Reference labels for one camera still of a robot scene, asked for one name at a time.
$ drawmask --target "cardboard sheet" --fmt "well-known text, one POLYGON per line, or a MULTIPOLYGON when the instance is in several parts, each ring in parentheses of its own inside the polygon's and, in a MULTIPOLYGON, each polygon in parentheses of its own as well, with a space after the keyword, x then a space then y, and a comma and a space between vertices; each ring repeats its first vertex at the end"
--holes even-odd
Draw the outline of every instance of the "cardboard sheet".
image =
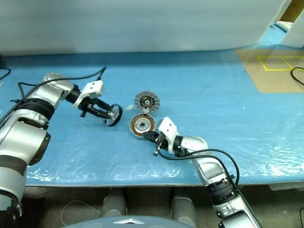
MULTIPOLYGON (((290 70, 304 67, 304 50, 244 50, 237 56, 261 93, 303 93, 304 87, 293 80, 290 70)), ((304 81, 304 72, 294 75, 304 81)))

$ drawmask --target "table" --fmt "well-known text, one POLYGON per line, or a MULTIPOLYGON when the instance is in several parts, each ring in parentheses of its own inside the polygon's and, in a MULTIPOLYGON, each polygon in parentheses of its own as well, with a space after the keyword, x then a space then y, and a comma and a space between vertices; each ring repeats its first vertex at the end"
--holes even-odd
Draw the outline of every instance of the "table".
MULTIPOLYGON (((278 48, 268 41, 250 48, 278 48)), ((191 161, 155 157, 154 144, 129 131, 139 111, 125 109, 141 91, 159 96, 161 107, 152 114, 157 122, 169 116, 181 135, 203 137, 210 148, 229 152, 241 184, 304 180, 304 93, 259 93, 234 50, 45 55, 5 62, 12 73, 0 88, 0 116, 19 98, 18 81, 37 83, 49 72, 85 76, 105 66, 101 99, 124 110, 111 128, 95 116, 81 118, 79 110, 61 102, 50 121, 47 151, 28 168, 28 186, 200 185, 191 161)), ((80 88, 87 82, 74 81, 80 88)), ((230 160, 219 157, 235 174, 230 160)))

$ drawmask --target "white wall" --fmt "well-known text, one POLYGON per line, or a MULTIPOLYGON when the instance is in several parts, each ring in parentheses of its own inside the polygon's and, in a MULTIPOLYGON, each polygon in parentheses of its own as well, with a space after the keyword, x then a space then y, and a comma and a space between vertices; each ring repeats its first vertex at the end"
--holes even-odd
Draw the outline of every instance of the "white wall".
POLYGON ((253 45, 285 0, 1 0, 0 53, 215 50, 253 45))
POLYGON ((304 47, 304 10, 295 20, 281 44, 296 48, 304 47))
POLYGON ((280 12, 278 13, 278 15, 275 17, 274 21, 277 22, 281 19, 281 17, 284 15, 286 9, 288 8, 288 6, 290 5, 292 0, 286 0, 285 3, 283 4, 283 6, 280 9, 280 12))

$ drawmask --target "robotic arm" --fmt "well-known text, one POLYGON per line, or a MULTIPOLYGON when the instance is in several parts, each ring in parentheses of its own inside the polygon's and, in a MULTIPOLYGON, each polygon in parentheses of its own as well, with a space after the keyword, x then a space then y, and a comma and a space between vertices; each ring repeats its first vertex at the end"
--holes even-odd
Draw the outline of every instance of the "robotic arm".
POLYGON ((13 217, 21 215, 19 204, 27 166, 42 159, 51 138, 47 132, 49 121, 61 100, 78 107, 82 111, 81 117, 89 112, 104 118, 107 126, 116 125, 122 116, 119 105, 108 105, 98 99, 103 94, 100 77, 86 84, 82 91, 62 78, 59 74, 47 74, 43 82, 51 82, 38 86, 25 99, 18 101, 15 112, 0 128, 0 212, 13 217))
MULTIPOLYGON (((208 148, 202 138, 179 136, 176 125, 169 117, 160 122, 158 130, 159 134, 143 133, 145 138, 156 142, 154 155, 158 155, 161 148, 168 149, 169 153, 176 156, 208 148)), ((262 228, 239 188, 232 181, 233 176, 229 176, 222 162, 212 157, 204 157, 193 159, 193 163, 203 186, 208 190, 214 211, 222 219, 218 225, 220 228, 262 228)))

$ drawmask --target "metal disc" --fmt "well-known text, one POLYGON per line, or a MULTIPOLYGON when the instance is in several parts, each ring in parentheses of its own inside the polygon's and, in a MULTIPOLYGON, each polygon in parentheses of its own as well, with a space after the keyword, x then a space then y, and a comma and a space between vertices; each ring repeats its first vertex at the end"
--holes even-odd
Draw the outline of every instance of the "metal disc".
POLYGON ((115 126, 123 115, 123 109, 118 104, 113 104, 112 111, 108 112, 111 115, 110 119, 104 119, 104 124, 109 127, 115 126))
POLYGON ((154 130, 155 120, 149 115, 135 115, 130 121, 129 128, 136 137, 144 139, 144 132, 154 130))
POLYGON ((144 114, 156 112, 160 108, 160 99, 152 92, 144 91, 135 97, 136 107, 144 114))

